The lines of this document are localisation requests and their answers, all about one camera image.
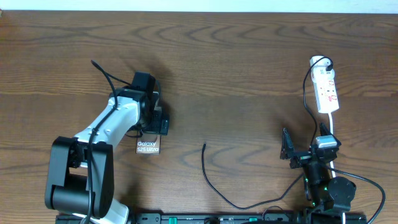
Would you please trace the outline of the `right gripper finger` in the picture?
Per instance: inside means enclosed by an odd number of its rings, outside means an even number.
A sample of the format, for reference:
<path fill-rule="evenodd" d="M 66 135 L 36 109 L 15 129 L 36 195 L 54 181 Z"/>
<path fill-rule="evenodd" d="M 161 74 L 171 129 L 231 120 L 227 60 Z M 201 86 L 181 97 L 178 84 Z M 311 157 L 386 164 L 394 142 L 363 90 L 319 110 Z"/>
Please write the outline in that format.
<path fill-rule="evenodd" d="M 337 145 L 341 145 L 341 142 L 331 133 L 331 131 L 327 128 L 324 123 L 320 123 L 320 136 L 332 136 L 334 140 L 337 142 Z"/>
<path fill-rule="evenodd" d="M 294 145 L 287 128 L 282 130 L 282 146 L 280 159 L 291 159 L 294 156 Z"/>

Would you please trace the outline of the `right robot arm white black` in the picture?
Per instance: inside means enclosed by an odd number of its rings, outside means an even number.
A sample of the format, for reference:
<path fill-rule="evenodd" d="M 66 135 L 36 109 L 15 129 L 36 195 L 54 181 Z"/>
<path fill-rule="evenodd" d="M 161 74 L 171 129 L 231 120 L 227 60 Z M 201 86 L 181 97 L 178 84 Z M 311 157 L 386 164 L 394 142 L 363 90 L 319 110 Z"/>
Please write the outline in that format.
<path fill-rule="evenodd" d="M 321 136 L 307 151 L 294 148 L 286 128 L 282 131 L 281 159 L 288 159 L 292 169 L 302 169 L 307 200 L 313 203 L 301 215 L 298 223 L 366 223 L 366 216 L 350 213 L 356 185 L 349 179 L 330 175 L 328 164 L 337 158 L 341 142 L 328 128 L 320 125 Z"/>

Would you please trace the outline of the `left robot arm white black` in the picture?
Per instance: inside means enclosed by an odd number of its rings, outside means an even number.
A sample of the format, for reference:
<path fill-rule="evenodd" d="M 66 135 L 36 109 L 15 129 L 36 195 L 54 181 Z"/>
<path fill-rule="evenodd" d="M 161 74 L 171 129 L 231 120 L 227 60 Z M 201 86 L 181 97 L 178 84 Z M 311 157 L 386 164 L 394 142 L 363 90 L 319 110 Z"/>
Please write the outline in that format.
<path fill-rule="evenodd" d="M 130 223 L 128 206 L 114 198 L 114 150 L 135 131 L 137 152 L 158 154 L 169 116 L 158 105 L 158 81 L 136 72 L 113 90 L 101 114 L 72 138 L 59 136 L 50 153 L 45 206 L 78 223 Z"/>

